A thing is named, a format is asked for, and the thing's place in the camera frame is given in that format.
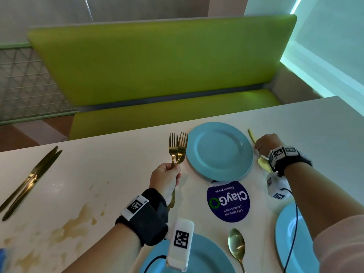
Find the pink sleeve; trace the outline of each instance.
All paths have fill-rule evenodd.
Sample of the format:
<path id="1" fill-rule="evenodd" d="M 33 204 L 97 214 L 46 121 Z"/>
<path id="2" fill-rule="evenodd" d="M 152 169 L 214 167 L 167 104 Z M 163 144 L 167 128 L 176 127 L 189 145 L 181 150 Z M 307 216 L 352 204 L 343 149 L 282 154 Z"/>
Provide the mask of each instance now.
<path id="1" fill-rule="evenodd" d="M 322 231 L 313 251 L 320 273 L 363 273 L 364 215 L 348 217 Z"/>

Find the plate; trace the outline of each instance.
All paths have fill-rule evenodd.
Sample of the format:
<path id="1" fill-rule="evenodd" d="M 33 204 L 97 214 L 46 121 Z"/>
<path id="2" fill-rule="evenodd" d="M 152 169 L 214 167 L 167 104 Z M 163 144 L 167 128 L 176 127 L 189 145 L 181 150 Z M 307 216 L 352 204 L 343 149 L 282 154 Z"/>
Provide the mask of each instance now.
<path id="1" fill-rule="evenodd" d="M 144 273 L 148 264 L 159 255 L 167 255 L 169 241 L 158 243 L 149 253 L 139 273 Z M 166 267 L 165 259 L 152 263 L 147 273 L 176 273 L 176 270 Z M 211 240 L 198 234 L 193 234 L 190 259 L 186 273 L 235 273 L 234 267 L 225 253 Z"/>
<path id="2" fill-rule="evenodd" d="M 286 265 L 296 228 L 296 205 L 290 203 L 280 213 L 275 225 L 275 245 L 283 266 Z M 319 263 L 313 253 L 313 242 L 298 210 L 298 227 L 287 273 L 318 273 Z"/>
<path id="3" fill-rule="evenodd" d="M 188 134 L 186 151 L 190 164 L 216 181 L 235 181 L 253 163 L 253 148 L 245 135 L 226 123 L 209 122 Z"/>

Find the person's left arm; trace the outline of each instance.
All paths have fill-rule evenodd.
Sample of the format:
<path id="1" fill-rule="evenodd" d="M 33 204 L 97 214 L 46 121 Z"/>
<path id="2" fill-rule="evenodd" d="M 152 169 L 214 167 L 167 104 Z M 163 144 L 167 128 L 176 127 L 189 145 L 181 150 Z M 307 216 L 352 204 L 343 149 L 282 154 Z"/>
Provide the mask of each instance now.
<path id="1" fill-rule="evenodd" d="M 180 176 L 180 165 L 162 164 L 153 171 L 149 188 L 155 188 L 169 204 Z M 116 224 L 62 273 L 128 272 L 140 249 L 139 237 L 127 226 Z"/>

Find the white device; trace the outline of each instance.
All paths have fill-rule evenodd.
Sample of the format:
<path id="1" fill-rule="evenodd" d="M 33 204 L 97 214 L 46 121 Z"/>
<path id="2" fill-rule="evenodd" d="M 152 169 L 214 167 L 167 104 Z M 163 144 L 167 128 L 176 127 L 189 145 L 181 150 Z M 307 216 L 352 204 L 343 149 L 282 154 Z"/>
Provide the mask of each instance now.
<path id="1" fill-rule="evenodd" d="M 292 195 L 289 191 L 283 190 L 284 188 L 291 190 L 287 179 L 284 176 L 279 177 L 276 173 L 269 173 L 267 175 L 267 186 L 268 194 L 271 197 L 287 199 Z"/>
<path id="2" fill-rule="evenodd" d="M 186 272 L 190 257 L 191 243 L 195 224 L 191 220 L 177 218 L 175 224 L 168 224 L 165 239 L 170 241 L 166 266 Z"/>

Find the brown floor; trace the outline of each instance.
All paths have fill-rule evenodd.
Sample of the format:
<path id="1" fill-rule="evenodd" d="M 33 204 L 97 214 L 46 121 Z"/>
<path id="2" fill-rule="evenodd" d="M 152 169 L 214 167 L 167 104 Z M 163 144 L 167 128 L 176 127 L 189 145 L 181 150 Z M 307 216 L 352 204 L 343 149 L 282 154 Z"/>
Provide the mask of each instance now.
<path id="1" fill-rule="evenodd" d="M 70 134 L 73 115 L 44 119 L 43 122 L 63 134 L 65 137 Z M 15 150 L 25 147 L 39 146 L 37 142 L 24 134 L 12 124 L 0 126 L 0 152 Z"/>

